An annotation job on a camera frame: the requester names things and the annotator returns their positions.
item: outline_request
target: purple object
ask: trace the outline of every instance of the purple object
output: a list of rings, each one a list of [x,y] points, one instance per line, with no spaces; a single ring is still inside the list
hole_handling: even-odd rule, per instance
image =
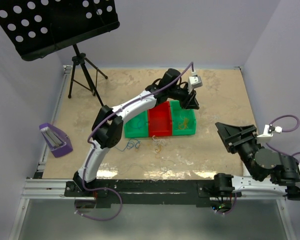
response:
[[[39,128],[55,158],[60,158],[72,152],[73,147],[70,138],[65,132],[50,123],[43,123]]]

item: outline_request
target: perforated metal sheet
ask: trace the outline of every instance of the perforated metal sheet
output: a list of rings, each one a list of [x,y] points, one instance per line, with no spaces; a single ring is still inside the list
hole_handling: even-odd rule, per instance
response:
[[[114,0],[0,0],[0,25],[22,59],[33,61],[120,23]]]

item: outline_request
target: marble surface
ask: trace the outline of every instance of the marble surface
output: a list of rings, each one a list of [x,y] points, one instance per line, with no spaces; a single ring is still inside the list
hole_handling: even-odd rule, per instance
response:
[[[97,89],[104,104],[112,107],[135,97],[166,69],[103,69],[108,79],[98,75]],[[96,72],[89,70],[92,79]],[[241,176],[239,156],[227,153],[219,138],[215,122],[230,125],[255,124],[241,72],[236,69],[197,69],[203,86],[197,88],[199,110],[195,110],[196,134],[193,136],[165,137],[165,145],[156,154],[152,138],[139,138],[138,149],[124,152],[111,149],[103,160],[98,178],[114,179],[202,179],[216,173]],[[183,77],[188,79],[190,72]],[[75,79],[87,86],[83,72],[75,71]],[[68,99],[70,81],[63,96],[58,118],[54,123],[66,132],[73,152],[54,158],[49,153],[43,173],[45,179],[71,179],[83,164],[90,145],[87,143],[92,124],[99,112],[97,97],[74,83],[72,98]],[[119,149],[128,139],[122,134]]]

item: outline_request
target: green bin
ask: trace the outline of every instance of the green bin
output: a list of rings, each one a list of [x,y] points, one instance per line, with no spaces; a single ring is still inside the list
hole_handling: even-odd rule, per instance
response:
[[[197,121],[193,109],[182,109],[179,101],[170,101],[172,136],[194,135]]]
[[[147,138],[149,136],[147,111],[135,116],[124,125],[124,136],[127,139]]]

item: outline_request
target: white wall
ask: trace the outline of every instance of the white wall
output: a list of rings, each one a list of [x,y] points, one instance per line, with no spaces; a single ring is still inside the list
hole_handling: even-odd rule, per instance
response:
[[[100,67],[242,66],[279,1],[117,0],[120,27],[78,46]]]
[[[56,54],[23,61],[0,27],[0,240],[8,239],[25,179],[36,170],[39,125],[51,120],[62,76]]]
[[[243,66],[243,78],[259,130],[280,115],[300,118],[300,0],[281,0]],[[278,124],[290,128],[294,122]],[[300,128],[276,136],[272,145],[289,154],[300,151]],[[300,240],[300,202],[287,204]]]

